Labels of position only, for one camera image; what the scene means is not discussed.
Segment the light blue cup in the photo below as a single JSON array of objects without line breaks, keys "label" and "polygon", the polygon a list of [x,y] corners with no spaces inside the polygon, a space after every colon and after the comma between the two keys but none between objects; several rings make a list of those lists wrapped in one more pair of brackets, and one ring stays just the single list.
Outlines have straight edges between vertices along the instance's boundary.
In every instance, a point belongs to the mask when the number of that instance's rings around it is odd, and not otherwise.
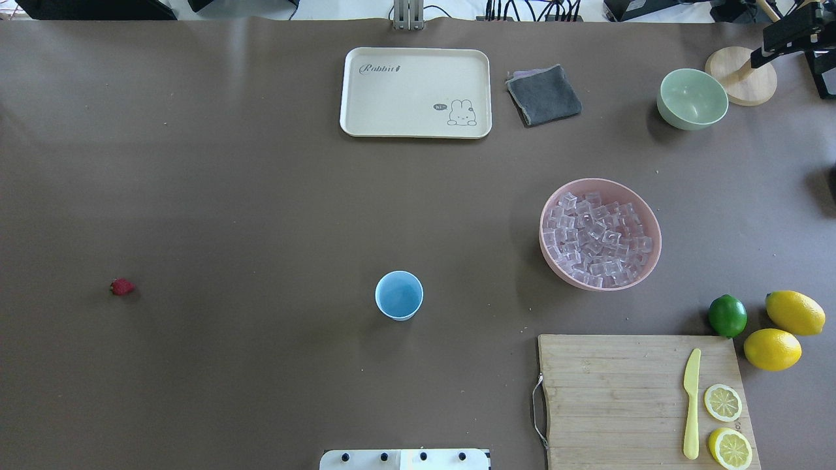
[{"label": "light blue cup", "polygon": [[374,300],[380,312],[394,321],[408,321],[418,312],[424,298],[421,281],[406,271],[385,274],[374,289]]}]

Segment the wooden cup stand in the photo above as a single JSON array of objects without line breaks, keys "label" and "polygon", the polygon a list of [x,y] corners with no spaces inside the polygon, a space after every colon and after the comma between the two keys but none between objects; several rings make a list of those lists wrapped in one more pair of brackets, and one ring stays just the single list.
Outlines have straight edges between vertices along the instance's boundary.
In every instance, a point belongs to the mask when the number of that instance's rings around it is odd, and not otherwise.
[{"label": "wooden cup stand", "polygon": [[731,103],[761,105],[777,90],[775,69],[770,63],[754,68],[750,64],[752,52],[749,48],[729,46],[712,53],[705,63],[705,72],[722,84]]}]

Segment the cream rabbit tray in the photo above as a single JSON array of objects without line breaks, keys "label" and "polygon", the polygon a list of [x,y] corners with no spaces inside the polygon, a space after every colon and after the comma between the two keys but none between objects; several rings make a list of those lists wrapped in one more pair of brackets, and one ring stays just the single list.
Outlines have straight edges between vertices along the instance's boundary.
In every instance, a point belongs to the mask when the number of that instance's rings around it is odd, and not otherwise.
[{"label": "cream rabbit tray", "polygon": [[340,127],[353,137],[481,139],[492,130],[479,50],[358,47],[344,60]]}]

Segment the grey folded cloth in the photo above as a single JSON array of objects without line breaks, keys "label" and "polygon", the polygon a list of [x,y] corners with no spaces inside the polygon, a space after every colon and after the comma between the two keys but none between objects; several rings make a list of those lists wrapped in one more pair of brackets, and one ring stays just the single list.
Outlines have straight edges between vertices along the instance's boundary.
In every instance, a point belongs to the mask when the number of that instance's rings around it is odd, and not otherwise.
[{"label": "grey folded cloth", "polygon": [[546,69],[515,71],[506,86],[528,127],[570,118],[583,109],[560,63]]}]

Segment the bamboo cutting board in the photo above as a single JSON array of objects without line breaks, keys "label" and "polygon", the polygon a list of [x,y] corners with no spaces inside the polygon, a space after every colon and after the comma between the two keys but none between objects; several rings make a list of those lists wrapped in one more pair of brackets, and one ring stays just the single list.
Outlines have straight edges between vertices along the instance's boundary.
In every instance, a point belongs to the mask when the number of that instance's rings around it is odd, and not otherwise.
[{"label": "bamboo cutting board", "polygon": [[[747,397],[735,345],[716,336],[540,334],[549,469],[716,469],[707,440],[723,423],[703,396],[717,383]],[[701,351],[699,456],[682,452],[686,361]]]}]

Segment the green bowl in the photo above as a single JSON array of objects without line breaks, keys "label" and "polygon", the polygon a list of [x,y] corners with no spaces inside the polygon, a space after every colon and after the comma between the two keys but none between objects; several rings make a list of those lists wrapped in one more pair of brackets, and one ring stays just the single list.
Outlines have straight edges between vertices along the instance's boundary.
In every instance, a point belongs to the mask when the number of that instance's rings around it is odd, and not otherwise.
[{"label": "green bowl", "polygon": [[724,118],[729,99],[722,84],[707,72],[677,69],[661,80],[656,107],[661,118],[674,128],[697,131]]}]

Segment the red strawberry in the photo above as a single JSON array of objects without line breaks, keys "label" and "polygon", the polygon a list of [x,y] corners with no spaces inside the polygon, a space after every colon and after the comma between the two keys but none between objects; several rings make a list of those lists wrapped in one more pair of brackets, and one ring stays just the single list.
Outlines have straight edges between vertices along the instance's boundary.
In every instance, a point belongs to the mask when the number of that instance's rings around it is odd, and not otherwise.
[{"label": "red strawberry", "polygon": [[133,292],[137,286],[128,279],[120,277],[115,279],[110,284],[110,292],[116,296],[125,296]]}]

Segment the green lime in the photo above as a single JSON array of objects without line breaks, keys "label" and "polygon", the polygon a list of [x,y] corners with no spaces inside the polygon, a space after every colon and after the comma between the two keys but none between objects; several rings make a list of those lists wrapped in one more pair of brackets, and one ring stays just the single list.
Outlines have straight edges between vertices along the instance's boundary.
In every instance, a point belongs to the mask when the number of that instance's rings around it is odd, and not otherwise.
[{"label": "green lime", "polygon": [[733,339],[747,327],[748,313],[738,298],[724,294],[709,306],[708,321],[717,334]]}]

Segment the lemon slice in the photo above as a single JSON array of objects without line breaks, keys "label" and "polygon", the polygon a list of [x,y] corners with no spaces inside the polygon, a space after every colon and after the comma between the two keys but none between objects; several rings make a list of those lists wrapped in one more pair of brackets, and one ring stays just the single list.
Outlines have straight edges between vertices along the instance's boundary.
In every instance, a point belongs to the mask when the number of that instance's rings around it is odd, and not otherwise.
[{"label": "lemon slice", "polygon": [[703,395],[707,412],[720,422],[735,422],[743,414],[743,399],[739,393],[726,384],[713,384]]}]

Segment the yellow plastic knife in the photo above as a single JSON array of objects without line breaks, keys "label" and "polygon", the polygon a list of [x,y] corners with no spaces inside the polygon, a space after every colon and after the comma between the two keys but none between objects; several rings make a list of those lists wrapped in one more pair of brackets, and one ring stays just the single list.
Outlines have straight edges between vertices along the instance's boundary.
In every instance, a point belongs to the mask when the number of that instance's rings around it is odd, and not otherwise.
[{"label": "yellow plastic knife", "polygon": [[699,456],[699,369],[701,369],[701,350],[695,348],[686,361],[682,381],[682,387],[688,399],[682,453],[689,460],[696,460]]}]

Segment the yellow lemon inner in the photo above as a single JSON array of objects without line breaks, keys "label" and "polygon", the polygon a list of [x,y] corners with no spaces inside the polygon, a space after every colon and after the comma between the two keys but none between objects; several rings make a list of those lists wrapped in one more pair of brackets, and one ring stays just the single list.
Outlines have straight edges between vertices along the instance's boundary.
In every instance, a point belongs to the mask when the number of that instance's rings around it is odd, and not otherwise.
[{"label": "yellow lemon inner", "polygon": [[747,360],[764,371],[785,371],[802,357],[802,345],[794,334],[779,328],[761,328],[744,341]]}]

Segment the yellow lemon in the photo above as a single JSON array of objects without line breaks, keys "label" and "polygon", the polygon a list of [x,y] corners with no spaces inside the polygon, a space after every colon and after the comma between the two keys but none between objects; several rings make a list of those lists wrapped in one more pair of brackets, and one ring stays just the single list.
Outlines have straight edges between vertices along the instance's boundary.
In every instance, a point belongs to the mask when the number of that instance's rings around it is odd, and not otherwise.
[{"label": "yellow lemon", "polygon": [[744,341],[747,360],[764,371],[785,371],[802,357],[802,345],[794,334],[779,328],[761,328]]},{"label": "yellow lemon", "polygon": [[821,334],[826,323],[823,307],[802,292],[770,292],[765,297],[765,311],[773,324],[797,336]]}]

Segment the lemon half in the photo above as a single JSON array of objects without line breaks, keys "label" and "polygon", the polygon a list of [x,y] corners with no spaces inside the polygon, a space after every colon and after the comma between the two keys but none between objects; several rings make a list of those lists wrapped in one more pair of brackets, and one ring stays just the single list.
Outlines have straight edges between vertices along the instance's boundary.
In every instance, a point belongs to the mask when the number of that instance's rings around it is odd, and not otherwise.
[{"label": "lemon half", "polygon": [[714,461],[724,469],[749,469],[754,458],[750,441],[740,431],[717,428],[708,437]]}]

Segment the yellow lemon outer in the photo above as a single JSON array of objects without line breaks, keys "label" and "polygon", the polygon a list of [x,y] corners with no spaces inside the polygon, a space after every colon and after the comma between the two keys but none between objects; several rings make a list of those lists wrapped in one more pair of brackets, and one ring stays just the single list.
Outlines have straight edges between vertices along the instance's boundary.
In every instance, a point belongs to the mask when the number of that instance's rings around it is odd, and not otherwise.
[{"label": "yellow lemon outer", "polygon": [[826,323],[823,307],[802,292],[770,292],[765,297],[765,311],[773,324],[797,336],[821,334]]}]

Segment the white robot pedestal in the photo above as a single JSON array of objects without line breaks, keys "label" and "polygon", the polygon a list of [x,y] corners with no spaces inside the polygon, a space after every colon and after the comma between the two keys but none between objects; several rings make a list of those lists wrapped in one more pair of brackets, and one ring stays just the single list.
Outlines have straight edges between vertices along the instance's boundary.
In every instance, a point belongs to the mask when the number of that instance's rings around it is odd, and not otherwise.
[{"label": "white robot pedestal", "polygon": [[491,469],[490,451],[475,447],[330,450],[319,469]]}]

